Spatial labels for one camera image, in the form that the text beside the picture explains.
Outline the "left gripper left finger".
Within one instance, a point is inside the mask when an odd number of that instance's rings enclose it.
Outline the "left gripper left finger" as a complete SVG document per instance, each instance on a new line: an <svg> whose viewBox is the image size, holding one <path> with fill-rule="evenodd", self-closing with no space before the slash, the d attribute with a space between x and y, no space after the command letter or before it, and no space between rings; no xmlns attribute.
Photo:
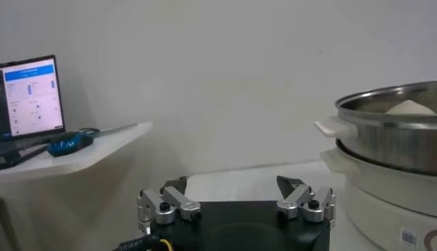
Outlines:
<svg viewBox="0 0 437 251"><path fill-rule="evenodd" d="M159 193L152 189L141 190L137 196L138 229L147 233L154 222L168 226L177 219L198 222L202 219L201 204L185 196L187 177L166 181Z"/></svg>

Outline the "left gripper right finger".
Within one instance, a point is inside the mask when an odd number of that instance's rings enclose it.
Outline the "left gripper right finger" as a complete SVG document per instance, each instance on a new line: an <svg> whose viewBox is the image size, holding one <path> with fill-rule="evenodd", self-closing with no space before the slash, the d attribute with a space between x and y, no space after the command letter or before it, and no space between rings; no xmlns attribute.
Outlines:
<svg viewBox="0 0 437 251"><path fill-rule="evenodd" d="M328 222L329 227L335 226L337 204L332 188L320 187L315 191L301 179L284 176L277 176L276 181L283 196L276 202L280 221L302 217L306 222Z"/></svg>

